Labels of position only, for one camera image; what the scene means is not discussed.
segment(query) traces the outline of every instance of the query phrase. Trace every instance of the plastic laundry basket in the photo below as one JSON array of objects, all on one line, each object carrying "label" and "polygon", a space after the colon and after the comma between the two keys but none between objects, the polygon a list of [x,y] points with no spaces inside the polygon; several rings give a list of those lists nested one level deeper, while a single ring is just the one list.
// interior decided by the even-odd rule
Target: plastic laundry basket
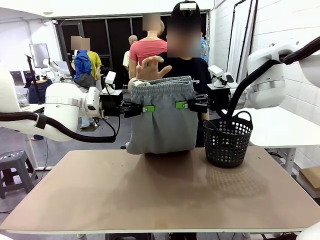
[{"label": "plastic laundry basket", "polygon": [[[246,113],[250,120],[239,117]],[[207,160],[221,168],[233,168],[242,164],[253,130],[249,112],[241,111],[229,119],[205,121],[204,146]]]}]

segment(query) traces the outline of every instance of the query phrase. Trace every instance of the black t-shirt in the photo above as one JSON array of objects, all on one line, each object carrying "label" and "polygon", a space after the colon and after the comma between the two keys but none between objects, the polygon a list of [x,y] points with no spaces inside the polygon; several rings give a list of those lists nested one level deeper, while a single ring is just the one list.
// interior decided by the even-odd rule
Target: black t-shirt
[{"label": "black t-shirt", "polygon": [[[164,78],[190,76],[194,91],[199,94],[206,93],[207,84],[211,83],[211,75],[205,60],[200,57],[194,57],[190,60],[184,60],[179,57],[168,57],[167,52],[160,53],[159,56],[164,60],[158,64],[159,71],[166,66],[172,66],[171,71],[164,75]],[[195,144],[195,147],[199,148],[204,146],[204,130],[201,115],[201,113],[198,113],[198,130]]]}]

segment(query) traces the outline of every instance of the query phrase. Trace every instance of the wooden table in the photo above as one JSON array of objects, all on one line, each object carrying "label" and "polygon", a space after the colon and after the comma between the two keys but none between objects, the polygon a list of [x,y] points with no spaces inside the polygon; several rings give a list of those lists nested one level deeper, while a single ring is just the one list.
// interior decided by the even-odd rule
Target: wooden table
[{"label": "wooden table", "polygon": [[218,168],[204,148],[165,155],[70,151],[0,229],[30,234],[289,232],[320,207],[260,147]]}]

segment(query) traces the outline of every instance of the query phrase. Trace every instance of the concrete floor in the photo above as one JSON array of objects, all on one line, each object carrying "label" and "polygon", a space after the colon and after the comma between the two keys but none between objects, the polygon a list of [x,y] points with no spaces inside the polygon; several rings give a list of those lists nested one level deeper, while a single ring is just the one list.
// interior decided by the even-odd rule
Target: concrete floor
[{"label": "concrete floor", "polygon": [[[118,118],[110,117],[109,122],[113,126],[118,126]],[[109,136],[112,135],[110,128],[102,121],[94,132],[79,132],[89,136]],[[120,149],[126,142],[130,140],[131,136],[131,120],[121,118],[120,131],[115,143],[84,143],[76,140],[68,142],[56,142],[47,139],[48,143],[48,161],[47,166],[55,166],[61,158],[71,150],[95,150],[95,149]],[[39,166],[44,166],[47,157],[46,140],[33,141],[32,146]],[[13,130],[7,128],[0,128],[0,153],[25,150],[26,145],[24,136]],[[18,176],[15,177],[15,182],[19,182]],[[0,212],[6,212],[14,209],[19,202],[26,196],[23,189],[11,191],[6,193],[6,199],[0,199]],[[0,213],[0,224],[6,219],[8,214]],[[14,240],[76,240],[75,235],[39,235],[39,234],[16,234],[6,231],[0,231],[0,234],[8,236]],[[156,240],[168,240],[167,233],[155,233]],[[241,233],[198,233],[198,240],[245,240]],[[103,234],[91,234],[87,236],[87,240],[104,240]]]}]

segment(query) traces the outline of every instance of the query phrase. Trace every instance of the yellow shirt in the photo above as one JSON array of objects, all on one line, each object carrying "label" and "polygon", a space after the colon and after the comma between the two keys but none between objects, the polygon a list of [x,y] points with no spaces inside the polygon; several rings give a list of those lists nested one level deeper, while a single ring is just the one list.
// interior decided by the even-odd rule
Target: yellow shirt
[{"label": "yellow shirt", "polygon": [[94,51],[89,51],[87,52],[87,54],[91,62],[91,75],[94,77],[95,80],[100,80],[100,76],[99,78],[97,78],[96,75],[97,68],[102,65],[99,55]]}]

